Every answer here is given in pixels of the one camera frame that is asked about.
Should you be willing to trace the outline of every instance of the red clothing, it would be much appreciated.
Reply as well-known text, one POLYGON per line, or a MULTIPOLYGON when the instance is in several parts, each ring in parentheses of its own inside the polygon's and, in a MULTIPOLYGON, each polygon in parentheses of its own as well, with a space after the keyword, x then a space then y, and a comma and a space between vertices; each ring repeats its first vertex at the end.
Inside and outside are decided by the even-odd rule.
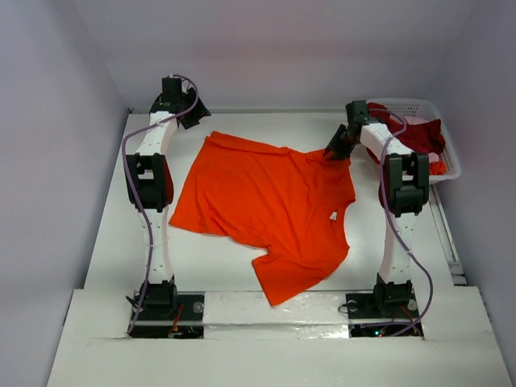
MULTIPOLYGON (((378 103, 368 103, 369 109, 386 109, 385 106, 378 103)), ((371 111, 371 117, 383 119, 391 133, 396 133, 403 128, 398 121, 391 119, 389 113, 380 111, 371 111)), ((420 123, 419 125, 408 125, 406 131, 396 136, 404 145, 415 152, 443 153, 446 141, 441 135, 441 120, 435 119, 429 123, 420 123)))
POLYGON ((346 257, 344 212, 355 201, 349 165, 329 161, 323 150, 301 153, 213 132, 170 224, 267 248, 252 264, 277 305, 329 277, 346 257))

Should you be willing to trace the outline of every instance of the t-shirt sleeve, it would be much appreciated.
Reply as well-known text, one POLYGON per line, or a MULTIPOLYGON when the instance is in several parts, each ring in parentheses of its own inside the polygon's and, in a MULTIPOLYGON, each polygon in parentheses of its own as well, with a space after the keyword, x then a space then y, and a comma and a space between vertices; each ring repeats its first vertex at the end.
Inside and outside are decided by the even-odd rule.
POLYGON ((334 268, 306 268, 296 260, 273 252, 256 258, 252 266, 265 297, 272 306, 276 306, 328 278, 339 262, 335 262, 334 268))

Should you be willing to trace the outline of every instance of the black mounting bracket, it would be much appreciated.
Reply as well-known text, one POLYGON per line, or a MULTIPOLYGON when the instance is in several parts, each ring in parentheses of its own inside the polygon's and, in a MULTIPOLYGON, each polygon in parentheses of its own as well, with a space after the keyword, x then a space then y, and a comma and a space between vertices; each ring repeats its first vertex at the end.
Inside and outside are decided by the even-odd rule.
MULTIPOLYGON (((135 316, 142 287, 134 298, 126 297, 135 316)), ((172 279, 161 284, 148 284, 136 324, 130 335, 134 338, 199 339, 204 328, 204 293, 178 293, 172 279)))
MULTIPOLYGON (((186 93, 182 89, 182 78, 165 77, 161 79, 161 94, 158 95, 152 104, 150 113, 157 111, 168 111, 170 114, 181 113, 188 109, 195 101, 197 93, 193 87, 188 88, 186 93)), ((187 114, 177 119, 185 129, 190 129, 199 124, 202 117, 209 117, 211 113, 199 98, 197 104, 187 114)))
MULTIPOLYGON (((174 197, 174 186, 170 177, 169 165, 164 155, 155 153, 152 156, 127 155, 127 166, 131 173, 131 178, 136 187, 138 198, 142 202, 144 209, 157 210, 158 212, 172 203, 174 197), (140 177, 146 171, 152 172, 152 177, 140 177)), ((135 195, 129 186, 126 176, 127 192, 129 201, 138 209, 135 195)))
POLYGON ((394 216, 419 214, 422 211, 430 193, 429 168, 426 153, 413 152, 402 156, 393 153, 385 157, 385 194, 389 210, 394 216), (404 175, 411 175, 412 179, 403 180, 404 175))
MULTIPOLYGON (((380 276, 377 276, 377 284, 372 293, 349 293, 346 294, 347 316, 353 319, 378 319, 394 318, 399 315, 401 308, 408 309, 409 304, 417 305, 412 291, 412 282, 405 284, 384 283, 380 276)), ((411 310, 412 317, 419 316, 418 310, 411 310)))

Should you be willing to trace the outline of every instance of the screw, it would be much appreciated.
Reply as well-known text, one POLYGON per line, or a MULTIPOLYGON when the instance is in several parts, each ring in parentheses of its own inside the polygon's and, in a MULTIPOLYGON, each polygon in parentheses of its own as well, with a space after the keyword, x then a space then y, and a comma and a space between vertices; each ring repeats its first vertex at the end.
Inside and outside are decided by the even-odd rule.
POLYGON ((204 304, 200 301, 197 301, 193 304, 193 311, 195 313, 202 313, 204 311, 204 304))

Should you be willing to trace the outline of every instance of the red wire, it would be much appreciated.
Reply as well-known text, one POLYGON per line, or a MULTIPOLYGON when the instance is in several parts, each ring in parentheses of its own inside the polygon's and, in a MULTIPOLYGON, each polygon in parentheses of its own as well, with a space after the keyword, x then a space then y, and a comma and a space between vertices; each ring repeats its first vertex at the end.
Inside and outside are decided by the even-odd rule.
POLYGON ((179 310, 177 311, 177 316, 176 318, 174 319, 174 322, 172 324, 172 329, 170 330, 169 332, 169 335, 171 335, 172 333, 175 333, 176 330, 177 330, 177 322, 179 321, 179 319, 181 318, 181 313, 183 311, 183 308, 185 306, 181 304, 181 306, 179 306, 179 310))
POLYGON ((403 313, 405 313, 407 316, 409 316, 410 322, 412 323, 414 321, 414 319, 412 318, 412 314, 410 314, 410 312, 404 306, 402 306, 402 310, 403 310, 403 313))

